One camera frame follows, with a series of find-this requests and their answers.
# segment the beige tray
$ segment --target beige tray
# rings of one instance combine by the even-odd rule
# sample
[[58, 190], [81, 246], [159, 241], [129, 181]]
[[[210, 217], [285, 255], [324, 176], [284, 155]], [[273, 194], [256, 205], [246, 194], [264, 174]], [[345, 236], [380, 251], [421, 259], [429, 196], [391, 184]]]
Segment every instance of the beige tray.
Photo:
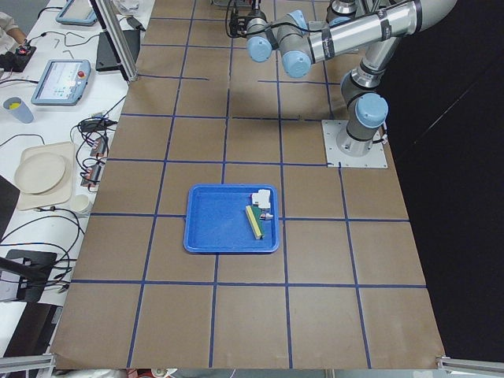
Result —
[[19, 200], [17, 201], [17, 208], [19, 210], [57, 205], [58, 203], [68, 201], [72, 196], [73, 162], [75, 160], [76, 145], [72, 142], [63, 142], [48, 144], [45, 146], [30, 147], [24, 150], [21, 154], [20, 163], [32, 156], [35, 156], [36, 154], [46, 152], [58, 154], [65, 159], [65, 174], [55, 187], [41, 194], [30, 195], [28, 193], [21, 192]]

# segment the black wall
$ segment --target black wall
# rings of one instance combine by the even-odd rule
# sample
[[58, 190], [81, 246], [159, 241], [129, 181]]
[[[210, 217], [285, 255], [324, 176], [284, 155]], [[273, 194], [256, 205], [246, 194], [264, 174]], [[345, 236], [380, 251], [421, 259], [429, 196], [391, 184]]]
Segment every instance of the black wall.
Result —
[[379, 90], [452, 358], [504, 361], [503, 19], [501, 0], [459, 0], [403, 40]]

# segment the blue joint cap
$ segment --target blue joint cap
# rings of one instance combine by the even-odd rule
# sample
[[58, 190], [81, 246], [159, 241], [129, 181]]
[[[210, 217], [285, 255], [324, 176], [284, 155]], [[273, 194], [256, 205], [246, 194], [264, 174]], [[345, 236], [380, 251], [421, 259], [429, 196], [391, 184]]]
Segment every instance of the blue joint cap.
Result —
[[312, 66], [312, 61], [302, 51], [287, 52], [282, 56], [282, 63], [285, 72], [295, 79], [306, 75]]
[[331, 20], [331, 22], [329, 22], [329, 27], [333, 27], [335, 25], [342, 24], [343, 22], [347, 22], [349, 20], [350, 20], [350, 18], [349, 17], [345, 17], [345, 16], [334, 18], [334, 19]]
[[308, 29], [308, 24], [306, 23], [305, 17], [302, 14], [301, 10], [295, 10], [289, 13], [289, 16], [291, 16], [296, 24], [303, 29]]
[[255, 35], [246, 41], [246, 49], [253, 61], [262, 63], [271, 55], [271, 43], [264, 37]]
[[378, 128], [388, 115], [388, 104], [385, 98], [376, 93], [361, 96], [355, 107], [355, 114], [361, 124], [367, 128]]

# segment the robotic arm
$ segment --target robotic arm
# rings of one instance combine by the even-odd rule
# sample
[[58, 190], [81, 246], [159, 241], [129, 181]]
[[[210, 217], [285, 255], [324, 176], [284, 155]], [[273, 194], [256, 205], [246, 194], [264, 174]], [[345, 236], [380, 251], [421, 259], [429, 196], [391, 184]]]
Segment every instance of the robotic arm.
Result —
[[350, 121], [337, 141], [345, 154], [358, 157], [369, 151], [377, 128], [387, 117], [387, 102], [375, 90], [402, 37], [440, 22], [457, 0], [405, 0], [397, 4], [389, 0], [387, 3], [393, 4], [380, 9], [382, 1], [375, 0], [367, 14], [364, 11], [359, 17], [356, 14], [367, 8], [366, 0], [331, 0], [326, 21], [310, 23], [300, 10], [268, 22], [259, 2], [251, 1], [252, 10], [246, 17], [239, 17], [233, 8], [230, 36], [247, 38], [249, 55], [257, 62], [279, 50], [290, 77], [303, 77], [317, 62], [368, 47], [361, 64], [345, 75], [341, 85]]

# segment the blue tray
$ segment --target blue tray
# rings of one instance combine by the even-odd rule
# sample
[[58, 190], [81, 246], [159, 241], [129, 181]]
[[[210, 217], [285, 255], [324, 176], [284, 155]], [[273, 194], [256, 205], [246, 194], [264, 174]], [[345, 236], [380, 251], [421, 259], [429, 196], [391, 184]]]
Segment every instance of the blue tray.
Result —
[[[259, 189], [271, 191], [273, 219], [256, 240], [245, 206]], [[276, 189], [265, 184], [197, 184], [189, 190], [183, 246], [195, 254], [271, 254], [280, 245]]]

